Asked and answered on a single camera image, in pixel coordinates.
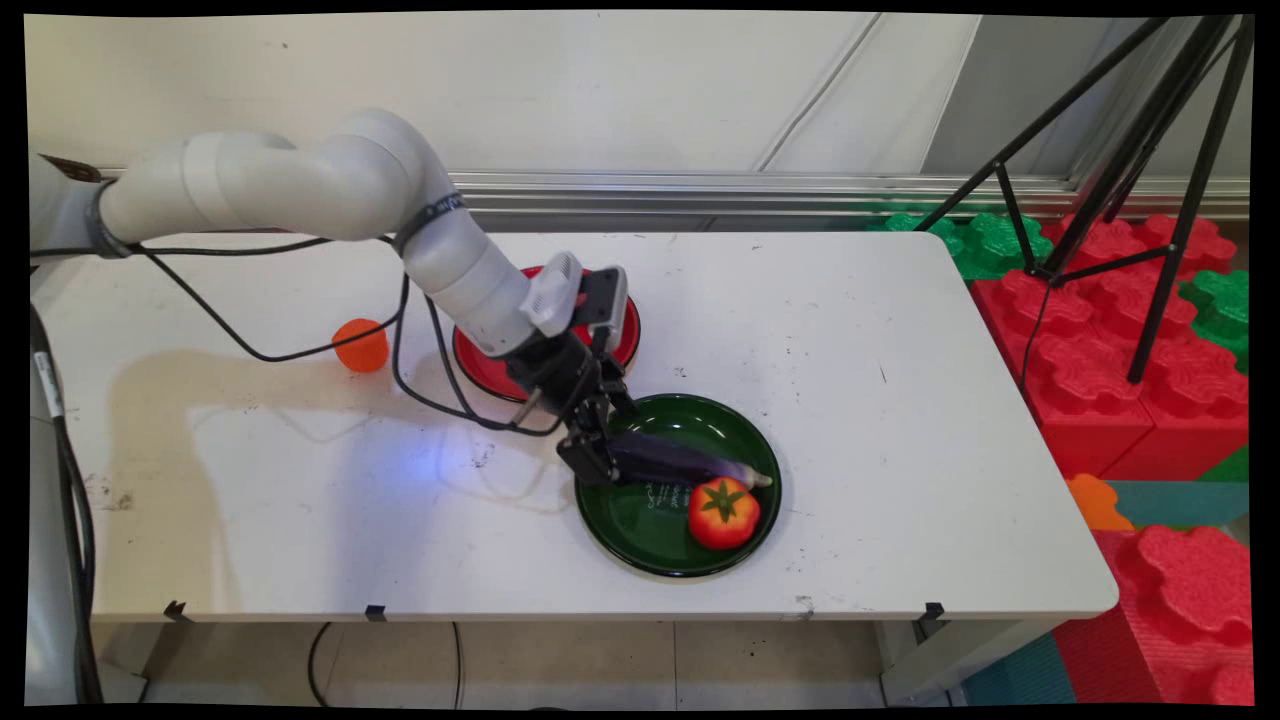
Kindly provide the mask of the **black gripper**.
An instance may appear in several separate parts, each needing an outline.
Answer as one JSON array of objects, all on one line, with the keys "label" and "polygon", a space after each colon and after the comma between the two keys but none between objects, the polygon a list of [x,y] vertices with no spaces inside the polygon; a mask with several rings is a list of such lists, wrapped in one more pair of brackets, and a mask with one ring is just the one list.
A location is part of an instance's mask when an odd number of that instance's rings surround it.
[{"label": "black gripper", "polygon": [[534,409],[556,416],[566,429],[557,443],[559,460],[585,486],[613,486],[620,469],[608,432],[611,406],[623,418],[636,404],[628,387],[614,380],[614,357],[577,334],[530,340],[504,357],[506,374],[526,392],[525,407],[512,419],[520,427]]}]

